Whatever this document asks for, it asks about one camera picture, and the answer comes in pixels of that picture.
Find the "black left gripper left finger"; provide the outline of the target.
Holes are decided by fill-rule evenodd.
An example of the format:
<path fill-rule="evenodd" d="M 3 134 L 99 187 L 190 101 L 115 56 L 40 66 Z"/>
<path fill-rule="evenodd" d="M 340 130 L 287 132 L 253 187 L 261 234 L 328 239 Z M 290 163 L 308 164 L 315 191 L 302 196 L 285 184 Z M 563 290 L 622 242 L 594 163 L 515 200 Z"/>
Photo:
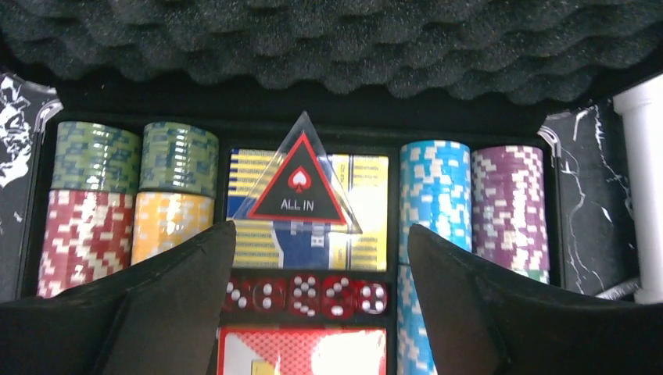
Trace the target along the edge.
<path fill-rule="evenodd" d="M 235 225 L 53 298 L 1 305 L 4 374 L 204 374 L 235 253 Z"/>

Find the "triangular all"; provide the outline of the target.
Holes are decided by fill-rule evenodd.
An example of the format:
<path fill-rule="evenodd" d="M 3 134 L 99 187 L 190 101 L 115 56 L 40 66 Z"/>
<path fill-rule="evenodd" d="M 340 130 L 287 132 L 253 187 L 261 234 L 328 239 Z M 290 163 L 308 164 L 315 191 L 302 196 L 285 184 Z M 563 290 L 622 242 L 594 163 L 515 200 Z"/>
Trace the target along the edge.
<path fill-rule="evenodd" d="M 230 215 L 236 223 L 310 234 L 362 234 L 346 189 L 307 112 Z"/>

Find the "red playing card deck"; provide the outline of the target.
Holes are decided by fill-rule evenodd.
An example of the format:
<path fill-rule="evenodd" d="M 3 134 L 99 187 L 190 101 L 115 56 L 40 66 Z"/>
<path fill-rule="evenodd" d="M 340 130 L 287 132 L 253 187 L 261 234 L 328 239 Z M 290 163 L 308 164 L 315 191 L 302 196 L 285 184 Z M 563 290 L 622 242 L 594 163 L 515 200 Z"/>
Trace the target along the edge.
<path fill-rule="evenodd" d="M 385 374 L 386 344 L 383 329 L 224 327 L 217 373 Z"/>

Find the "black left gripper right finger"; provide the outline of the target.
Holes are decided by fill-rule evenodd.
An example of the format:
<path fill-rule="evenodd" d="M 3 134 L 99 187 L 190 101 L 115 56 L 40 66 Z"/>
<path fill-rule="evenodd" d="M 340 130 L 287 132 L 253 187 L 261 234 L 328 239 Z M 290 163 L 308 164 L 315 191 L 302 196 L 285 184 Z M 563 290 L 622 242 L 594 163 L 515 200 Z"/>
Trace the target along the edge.
<path fill-rule="evenodd" d="M 408 252 L 441 374 L 659 374 L 662 307 L 523 277 L 415 224 Z"/>

